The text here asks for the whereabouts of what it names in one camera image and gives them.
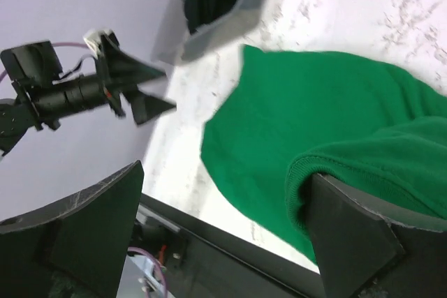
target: green garment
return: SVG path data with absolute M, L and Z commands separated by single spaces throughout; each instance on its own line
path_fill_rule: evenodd
M 315 172 L 447 218 L 447 98 L 352 54 L 243 54 L 240 83 L 202 145 L 205 167 L 240 212 L 314 262 L 298 212 L 299 188 Z

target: green fabric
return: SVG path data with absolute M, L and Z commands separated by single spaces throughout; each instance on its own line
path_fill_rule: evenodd
M 447 218 L 447 98 L 352 54 L 245 46 L 243 57 L 240 83 L 206 124 L 202 160 L 245 216 L 314 262 L 298 213 L 315 172 Z

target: gray plastic box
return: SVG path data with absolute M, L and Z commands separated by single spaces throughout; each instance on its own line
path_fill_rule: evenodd
M 172 0 L 157 37 L 153 61 L 189 63 L 255 29 L 265 0 L 237 0 L 231 12 L 187 34 L 183 2 Z

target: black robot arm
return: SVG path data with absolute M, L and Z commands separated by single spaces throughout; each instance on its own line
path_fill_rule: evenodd
M 0 100 L 0 154 L 5 156 L 28 128 L 43 124 L 52 130 L 64 117 L 109 105 L 117 117 L 125 117 L 120 95 L 132 108 L 137 125 L 171 110 L 174 104 L 144 94 L 138 84 L 166 74 L 124 54 L 116 36 L 102 33 L 95 58 L 96 73 L 65 80 L 50 41 L 21 45 L 0 53 L 16 99 Z

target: green t-shirt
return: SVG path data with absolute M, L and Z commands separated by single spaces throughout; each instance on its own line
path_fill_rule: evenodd
M 352 54 L 245 46 L 243 58 L 240 83 L 206 124 L 202 160 L 245 216 L 314 262 L 298 212 L 315 172 L 447 218 L 447 98 Z

